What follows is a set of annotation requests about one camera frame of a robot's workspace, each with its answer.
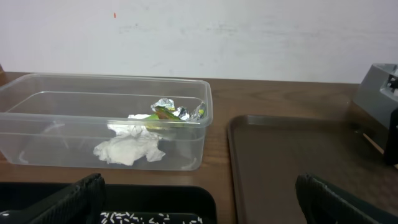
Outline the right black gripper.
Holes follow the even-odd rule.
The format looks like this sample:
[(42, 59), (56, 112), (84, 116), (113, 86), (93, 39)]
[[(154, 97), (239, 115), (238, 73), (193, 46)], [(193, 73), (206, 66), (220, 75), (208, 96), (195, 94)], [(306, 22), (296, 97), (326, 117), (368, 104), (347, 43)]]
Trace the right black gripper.
[(391, 113), (388, 139), (384, 150), (384, 162), (387, 165), (397, 165), (397, 117), (398, 110)]

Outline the wooden chopstick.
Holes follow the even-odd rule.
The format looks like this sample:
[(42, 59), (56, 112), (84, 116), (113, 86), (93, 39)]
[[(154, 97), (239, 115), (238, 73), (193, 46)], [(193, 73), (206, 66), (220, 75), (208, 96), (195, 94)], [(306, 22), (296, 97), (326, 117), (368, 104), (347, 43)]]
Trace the wooden chopstick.
[(363, 134), (365, 139), (384, 157), (384, 149), (380, 147), (375, 141), (373, 141), (367, 134)]

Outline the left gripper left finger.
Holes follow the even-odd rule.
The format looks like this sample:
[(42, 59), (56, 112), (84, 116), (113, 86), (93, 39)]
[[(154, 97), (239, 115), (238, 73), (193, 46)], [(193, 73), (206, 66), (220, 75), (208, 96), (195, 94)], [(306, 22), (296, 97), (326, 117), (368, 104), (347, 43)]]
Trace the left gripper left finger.
[(1, 212), (1, 223), (99, 223), (106, 201), (101, 174), (91, 174), (22, 210)]

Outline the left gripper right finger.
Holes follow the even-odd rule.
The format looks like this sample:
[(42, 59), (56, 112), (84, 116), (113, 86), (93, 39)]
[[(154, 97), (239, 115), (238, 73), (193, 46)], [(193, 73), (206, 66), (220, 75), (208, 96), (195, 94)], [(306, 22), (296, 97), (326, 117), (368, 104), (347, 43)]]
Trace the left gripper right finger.
[(397, 217), (309, 173), (295, 182), (298, 204), (308, 224), (395, 224)]

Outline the pile of white rice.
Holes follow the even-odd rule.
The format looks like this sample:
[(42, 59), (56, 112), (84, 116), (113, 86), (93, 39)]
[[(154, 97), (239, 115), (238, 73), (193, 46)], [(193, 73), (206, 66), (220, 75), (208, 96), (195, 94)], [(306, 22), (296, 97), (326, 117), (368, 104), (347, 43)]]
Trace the pile of white rice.
[(204, 224), (192, 213), (101, 212), (99, 224)]

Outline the yellow silver snack wrapper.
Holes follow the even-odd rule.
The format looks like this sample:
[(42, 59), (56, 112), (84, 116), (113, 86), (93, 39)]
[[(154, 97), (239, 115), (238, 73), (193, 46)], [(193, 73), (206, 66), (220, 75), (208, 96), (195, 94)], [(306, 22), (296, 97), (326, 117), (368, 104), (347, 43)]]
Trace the yellow silver snack wrapper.
[(176, 107), (170, 98), (161, 98), (150, 107), (153, 113), (143, 118), (147, 129), (205, 128), (210, 123), (204, 101), (193, 110), (186, 106)]

